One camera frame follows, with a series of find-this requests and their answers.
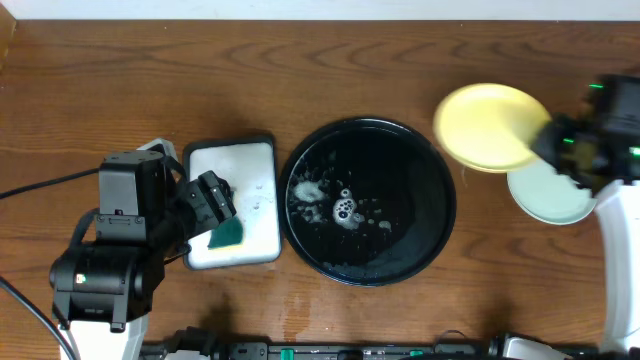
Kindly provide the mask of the yellow plate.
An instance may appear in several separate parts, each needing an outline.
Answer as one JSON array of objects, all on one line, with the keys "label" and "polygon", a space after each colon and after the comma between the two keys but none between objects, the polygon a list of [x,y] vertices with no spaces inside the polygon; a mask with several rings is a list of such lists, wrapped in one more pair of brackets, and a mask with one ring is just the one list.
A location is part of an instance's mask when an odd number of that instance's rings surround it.
[{"label": "yellow plate", "polygon": [[507,85],[478,83],[439,103],[433,131],[441,147],[464,166],[507,173],[536,160],[530,146],[550,121],[549,112],[531,95]]}]

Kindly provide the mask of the green yellow sponge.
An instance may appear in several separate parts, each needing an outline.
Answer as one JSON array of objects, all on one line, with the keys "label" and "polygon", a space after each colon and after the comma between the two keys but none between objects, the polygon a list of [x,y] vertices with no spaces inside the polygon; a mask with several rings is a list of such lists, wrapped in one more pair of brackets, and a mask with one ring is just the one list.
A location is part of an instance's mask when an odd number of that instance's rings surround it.
[{"label": "green yellow sponge", "polygon": [[210,250],[236,246],[242,243],[244,228],[241,220],[234,216],[211,231],[207,248]]}]

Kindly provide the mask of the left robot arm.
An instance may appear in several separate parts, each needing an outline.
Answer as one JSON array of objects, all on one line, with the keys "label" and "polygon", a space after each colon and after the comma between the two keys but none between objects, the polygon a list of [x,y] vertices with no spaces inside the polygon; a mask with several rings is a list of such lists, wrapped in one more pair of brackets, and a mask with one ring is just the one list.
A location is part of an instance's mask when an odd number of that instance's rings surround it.
[{"label": "left robot arm", "polygon": [[105,157],[100,204],[79,221],[49,281],[64,359],[136,359],[166,264],[189,239],[234,217],[228,183],[212,171],[193,180],[160,150]]}]

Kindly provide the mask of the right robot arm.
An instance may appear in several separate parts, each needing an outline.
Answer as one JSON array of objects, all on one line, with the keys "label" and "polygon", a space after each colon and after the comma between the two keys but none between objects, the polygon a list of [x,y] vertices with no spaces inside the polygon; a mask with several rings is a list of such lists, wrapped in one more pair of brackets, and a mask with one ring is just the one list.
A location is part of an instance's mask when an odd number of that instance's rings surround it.
[{"label": "right robot arm", "polygon": [[639,79],[606,74],[587,111],[553,117],[531,150],[591,191],[605,258],[603,352],[639,353]]}]

